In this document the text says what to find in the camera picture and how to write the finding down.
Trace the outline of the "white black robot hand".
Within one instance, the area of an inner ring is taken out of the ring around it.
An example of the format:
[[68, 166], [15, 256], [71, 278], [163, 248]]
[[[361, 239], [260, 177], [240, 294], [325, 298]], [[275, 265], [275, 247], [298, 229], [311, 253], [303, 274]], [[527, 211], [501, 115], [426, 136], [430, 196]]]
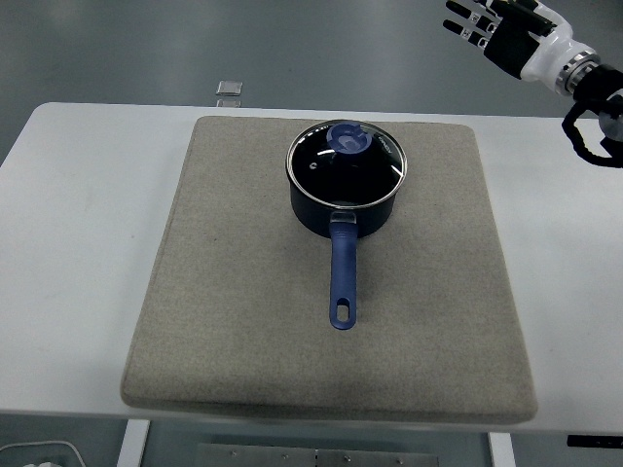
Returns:
[[463, 22], [443, 26], [483, 52], [486, 59], [522, 81], [539, 81], [560, 95], [601, 65], [589, 46], [573, 39], [571, 25], [539, 1], [448, 1], [446, 8]]

